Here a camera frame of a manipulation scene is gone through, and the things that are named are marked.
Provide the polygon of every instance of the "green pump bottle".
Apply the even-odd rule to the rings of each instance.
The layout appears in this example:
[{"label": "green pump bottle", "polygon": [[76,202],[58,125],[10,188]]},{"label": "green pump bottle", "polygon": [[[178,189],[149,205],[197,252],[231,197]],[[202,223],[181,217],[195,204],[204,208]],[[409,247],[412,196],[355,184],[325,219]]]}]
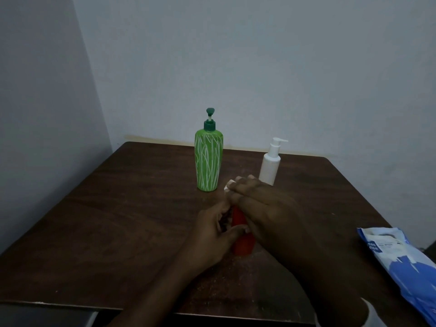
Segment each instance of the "green pump bottle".
[{"label": "green pump bottle", "polygon": [[195,133],[195,168],[197,187],[202,191],[214,191],[218,186],[219,170],[222,160],[223,136],[215,129],[213,108],[207,108],[209,119],[204,128]]}]

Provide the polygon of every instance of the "dark green pump cap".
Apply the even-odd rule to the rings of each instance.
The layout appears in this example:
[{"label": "dark green pump cap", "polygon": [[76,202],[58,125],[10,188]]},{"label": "dark green pump cap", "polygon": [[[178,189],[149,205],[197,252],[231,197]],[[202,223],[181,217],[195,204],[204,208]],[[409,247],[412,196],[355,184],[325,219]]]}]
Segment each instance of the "dark green pump cap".
[{"label": "dark green pump cap", "polygon": [[[209,117],[212,117],[212,115],[215,112],[215,109],[207,108],[206,112],[208,113]],[[212,118],[210,118],[204,122],[204,130],[208,131],[208,132],[215,131],[215,121]]]}]

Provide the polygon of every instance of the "white pump bottle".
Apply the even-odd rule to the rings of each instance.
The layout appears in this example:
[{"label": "white pump bottle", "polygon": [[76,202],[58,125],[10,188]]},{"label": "white pump bottle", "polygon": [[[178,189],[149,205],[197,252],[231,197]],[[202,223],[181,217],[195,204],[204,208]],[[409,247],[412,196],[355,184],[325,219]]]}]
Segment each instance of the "white pump bottle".
[{"label": "white pump bottle", "polygon": [[288,142],[280,138],[273,138],[270,151],[263,156],[262,167],[260,168],[259,180],[269,185],[274,185],[275,175],[280,164],[279,150],[281,142]]}]

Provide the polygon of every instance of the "blue and white package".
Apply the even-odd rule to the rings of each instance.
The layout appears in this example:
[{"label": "blue and white package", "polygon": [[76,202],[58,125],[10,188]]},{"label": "blue and white package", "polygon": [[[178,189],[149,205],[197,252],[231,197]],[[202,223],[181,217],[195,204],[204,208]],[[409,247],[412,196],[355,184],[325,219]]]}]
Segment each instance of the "blue and white package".
[{"label": "blue and white package", "polygon": [[436,327],[436,265],[399,228],[358,228],[357,232],[400,287],[401,295]]}]

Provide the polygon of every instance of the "wooden table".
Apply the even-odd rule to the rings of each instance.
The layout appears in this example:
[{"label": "wooden table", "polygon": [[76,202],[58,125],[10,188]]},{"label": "wooden table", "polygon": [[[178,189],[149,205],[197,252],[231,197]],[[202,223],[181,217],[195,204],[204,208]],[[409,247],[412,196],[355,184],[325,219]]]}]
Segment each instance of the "wooden table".
[{"label": "wooden table", "polygon": [[[0,301],[123,308],[177,251],[198,211],[229,179],[258,175],[262,156],[224,150],[218,189],[205,193],[193,147],[125,143],[0,256]],[[275,186],[312,209],[311,231],[388,326],[426,326],[357,236],[357,227],[389,224],[327,159],[282,155]],[[194,280],[177,311],[313,323],[300,285],[259,245]]]}]

